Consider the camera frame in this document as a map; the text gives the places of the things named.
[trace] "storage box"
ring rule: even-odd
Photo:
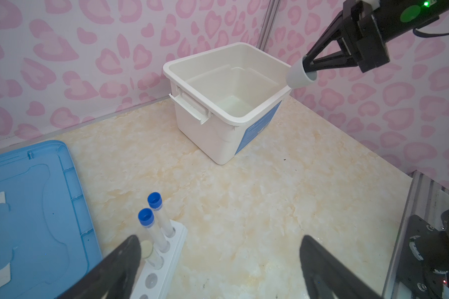
[[[266,128],[289,95],[289,68],[245,43],[166,63],[178,128],[225,164]]]

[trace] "blue tray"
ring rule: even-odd
[[[0,287],[0,299],[55,298],[102,260],[65,143],[1,154],[2,191],[0,270],[9,264],[10,281]]]

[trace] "pink leopard print wallpaper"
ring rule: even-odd
[[[282,0],[267,52],[293,64],[342,9],[342,0]],[[425,27],[449,32],[449,11]],[[419,169],[449,188],[449,36],[408,32],[388,43],[391,62],[324,70],[294,98],[404,172]],[[327,55],[339,49],[331,44]]]
[[[0,0],[0,148],[170,92],[169,60],[257,44],[269,0]]]

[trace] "blue label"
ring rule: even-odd
[[[273,107],[268,113],[266,113],[263,117],[261,117],[257,122],[253,123],[251,127],[246,129],[245,134],[243,135],[243,139],[241,139],[241,142],[238,146],[238,149],[236,150],[237,154],[240,152],[243,148],[245,148],[248,143],[250,143],[259,133],[261,133],[264,128],[266,128],[269,125],[269,122],[273,118],[276,110],[280,106],[281,102],[279,102],[276,106]]]

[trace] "test tube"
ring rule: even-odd
[[[160,270],[163,266],[164,260],[153,248],[153,244],[148,240],[144,240],[140,243],[140,246],[141,257],[146,259],[146,262],[150,263],[153,268],[155,268],[156,270]]]
[[[163,201],[161,200],[161,195],[158,192],[153,192],[148,195],[148,204],[153,210],[153,214],[156,215],[158,219],[158,224],[163,229],[165,236],[171,238],[175,235],[175,230],[171,225],[171,221],[168,218],[165,208],[163,207]]]
[[[158,250],[162,253],[168,252],[170,247],[169,242],[165,240],[165,236],[163,236],[158,224],[155,224],[155,216],[153,216],[151,209],[146,208],[141,210],[138,213],[138,220],[146,228],[146,230],[148,230],[153,238],[153,241],[155,241]]]

